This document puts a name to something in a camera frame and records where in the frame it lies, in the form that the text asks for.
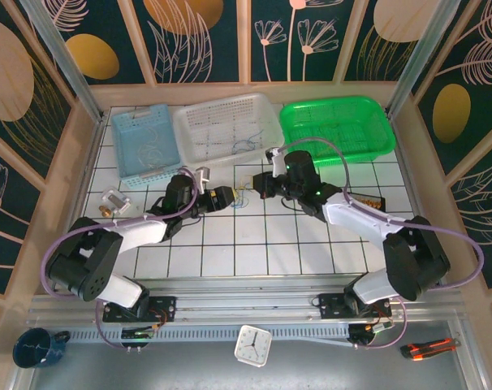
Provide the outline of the clear acrylic metal block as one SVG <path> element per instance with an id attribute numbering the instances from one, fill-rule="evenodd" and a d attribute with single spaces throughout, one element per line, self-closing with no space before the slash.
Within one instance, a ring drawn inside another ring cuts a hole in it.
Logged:
<path id="1" fill-rule="evenodd" d="M 107 188 L 101 195 L 101 199 L 108 205 L 115 215 L 125 213 L 131 206 L 130 197 L 118 191 L 115 187 Z"/>

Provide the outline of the white plastic basket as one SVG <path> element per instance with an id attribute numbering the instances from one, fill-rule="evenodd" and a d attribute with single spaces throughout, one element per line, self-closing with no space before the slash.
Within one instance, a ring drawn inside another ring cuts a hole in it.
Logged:
<path id="1" fill-rule="evenodd" d="M 278 114 L 263 93 L 185 106 L 172 120 L 179 155 L 188 167 L 247 163 L 284 144 Z"/>

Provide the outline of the green plastic basket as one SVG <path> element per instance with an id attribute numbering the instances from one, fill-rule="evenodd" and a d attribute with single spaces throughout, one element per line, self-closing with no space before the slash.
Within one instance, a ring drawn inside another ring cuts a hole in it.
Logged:
<path id="1" fill-rule="evenodd" d="M 370 97 L 348 96 L 294 102 L 279 113 L 286 144 L 305 137 L 332 142 L 341 152 L 320 141 L 307 141 L 284 152 L 305 150 L 316 167 L 372 162 L 395 149 L 396 140 L 381 105 Z"/>

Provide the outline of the light blue plastic basket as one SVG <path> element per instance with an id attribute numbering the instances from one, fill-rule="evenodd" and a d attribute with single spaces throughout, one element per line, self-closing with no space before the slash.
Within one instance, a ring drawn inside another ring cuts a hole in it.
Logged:
<path id="1" fill-rule="evenodd" d="M 167 180 L 182 167 L 167 105 L 117 114 L 111 128 L 119 178 L 130 189 Z"/>

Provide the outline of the black box of orange parts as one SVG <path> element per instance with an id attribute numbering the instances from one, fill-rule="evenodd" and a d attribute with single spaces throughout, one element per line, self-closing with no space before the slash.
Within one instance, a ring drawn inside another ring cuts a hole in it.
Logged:
<path id="1" fill-rule="evenodd" d="M 349 193 L 355 200 L 382 212 L 386 211 L 386 199 L 384 197 L 367 195 L 362 193 Z"/>

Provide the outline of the small black controller board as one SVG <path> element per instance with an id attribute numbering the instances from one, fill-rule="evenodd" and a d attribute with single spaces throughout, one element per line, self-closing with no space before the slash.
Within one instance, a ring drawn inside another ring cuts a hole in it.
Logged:
<path id="1" fill-rule="evenodd" d="M 122 340 L 145 340 L 151 339 L 155 333 L 151 327 L 124 328 L 120 338 Z"/>
<path id="2" fill-rule="evenodd" d="M 393 327 L 394 324 L 391 322 L 377 324 L 349 324 L 347 340 L 354 345 L 370 345 L 378 333 Z"/>

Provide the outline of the white square alarm clock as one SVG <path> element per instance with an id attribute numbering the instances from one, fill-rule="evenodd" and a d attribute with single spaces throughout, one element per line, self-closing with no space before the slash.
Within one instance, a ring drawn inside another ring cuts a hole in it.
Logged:
<path id="1" fill-rule="evenodd" d="M 243 325 L 235 344 L 238 362 L 261 368 L 267 363 L 273 336 L 264 329 Z"/>

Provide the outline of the dark blue mug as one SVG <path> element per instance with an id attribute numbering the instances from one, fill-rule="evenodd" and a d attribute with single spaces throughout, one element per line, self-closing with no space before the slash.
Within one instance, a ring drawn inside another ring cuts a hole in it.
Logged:
<path id="1" fill-rule="evenodd" d="M 64 356 L 70 338 L 69 331 L 53 333 L 40 327 L 31 328 L 15 342 L 13 361 L 23 369 L 55 365 Z"/>

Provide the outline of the orange black utility knife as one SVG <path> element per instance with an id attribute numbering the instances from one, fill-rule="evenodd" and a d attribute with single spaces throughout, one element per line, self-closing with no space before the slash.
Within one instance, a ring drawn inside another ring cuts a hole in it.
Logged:
<path id="1" fill-rule="evenodd" d="M 455 351 L 461 343 L 457 339 L 445 338 L 425 343 L 406 344 L 399 348 L 401 355 L 414 362 L 433 358 L 439 354 Z"/>

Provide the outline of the aluminium side rail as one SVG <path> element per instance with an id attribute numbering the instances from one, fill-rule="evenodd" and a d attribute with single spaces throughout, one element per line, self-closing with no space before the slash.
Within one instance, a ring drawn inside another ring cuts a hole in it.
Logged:
<path id="1" fill-rule="evenodd" d="M 97 148 L 101 142 L 104 123 L 95 122 L 88 115 L 70 115 L 58 145 L 50 172 L 46 194 L 50 196 L 49 243 L 41 264 L 41 283 L 49 287 L 45 267 L 64 236 L 80 213 L 77 206 L 84 200 L 87 181 L 93 169 Z"/>
<path id="2" fill-rule="evenodd" d="M 412 191 L 413 211 L 435 227 L 462 232 L 440 162 L 416 107 L 401 110 L 392 124 L 397 140 L 396 154 L 405 170 L 406 187 Z M 453 285 L 473 270 L 472 250 L 458 236 L 441 232 L 438 237 L 451 264 L 443 283 Z"/>

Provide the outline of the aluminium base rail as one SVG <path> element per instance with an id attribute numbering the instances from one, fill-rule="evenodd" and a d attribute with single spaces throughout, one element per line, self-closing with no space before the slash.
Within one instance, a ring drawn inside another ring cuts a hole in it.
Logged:
<path id="1" fill-rule="evenodd" d="M 175 323 L 187 325 L 305 323 L 321 319 L 312 299 L 320 293 L 340 293 L 356 275 L 267 275 L 139 279 L 152 296 L 176 297 Z M 467 310 L 456 289 L 428 291 L 418 301 L 406 301 L 412 322 L 466 319 Z M 29 327 L 90 326 L 92 302 L 58 301 L 36 295 L 25 324 Z"/>

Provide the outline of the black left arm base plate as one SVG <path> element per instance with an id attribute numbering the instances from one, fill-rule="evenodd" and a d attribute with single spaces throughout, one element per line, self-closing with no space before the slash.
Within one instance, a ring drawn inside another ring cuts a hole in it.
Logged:
<path id="1" fill-rule="evenodd" d="M 175 297 L 148 297 L 132 308 L 108 303 L 104 309 L 104 323 L 168 323 L 175 319 Z"/>

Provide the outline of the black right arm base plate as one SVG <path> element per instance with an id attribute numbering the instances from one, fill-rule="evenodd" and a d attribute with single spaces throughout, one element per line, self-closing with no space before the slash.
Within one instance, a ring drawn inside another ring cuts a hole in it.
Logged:
<path id="1" fill-rule="evenodd" d="M 392 316 L 388 299 L 365 304 L 360 299 L 345 293 L 323 293 L 317 298 L 317 307 L 322 319 L 376 319 Z"/>

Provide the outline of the aluminium frame post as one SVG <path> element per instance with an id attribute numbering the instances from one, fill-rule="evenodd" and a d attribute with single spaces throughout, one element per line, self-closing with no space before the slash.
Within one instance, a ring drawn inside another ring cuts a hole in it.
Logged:
<path id="1" fill-rule="evenodd" d="M 386 107 L 386 117 L 391 123 L 406 102 L 412 87 L 417 82 L 438 43 L 453 20 L 461 0 L 440 0 L 429 19 L 421 38 L 401 73 L 391 99 Z"/>
<path id="2" fill-rule="evenodd" d="M 87 0 L 19 0 L 19 3 L 89 116 L 100 122 L 100 107 L 62 35 L 73 33 L 88 15 Z"/>

